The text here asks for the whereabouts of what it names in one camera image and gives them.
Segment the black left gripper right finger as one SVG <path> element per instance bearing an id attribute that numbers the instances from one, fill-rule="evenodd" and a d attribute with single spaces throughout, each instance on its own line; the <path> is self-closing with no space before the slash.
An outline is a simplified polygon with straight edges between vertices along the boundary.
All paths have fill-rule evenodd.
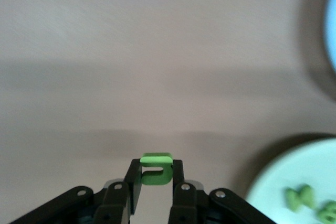
<path id="1" fill-rule="evenodd" d="M 204 187 L 195 180 L 184 177 L 183 162 L 173 161 L 173 199 L 168 223 L 204 223 L 201 199 Z"/>

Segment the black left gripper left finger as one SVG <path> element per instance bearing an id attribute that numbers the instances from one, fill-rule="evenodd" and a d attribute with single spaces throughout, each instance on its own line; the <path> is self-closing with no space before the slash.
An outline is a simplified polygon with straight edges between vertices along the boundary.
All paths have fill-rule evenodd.
<path id="1" fill-rule="evenodd" d="M 142 166 L 133 159 L 123 179 L 106 182 L 98 193 L 101 201 L 94 213 L 94 223 L 130 223 L 141 191 Z"/>

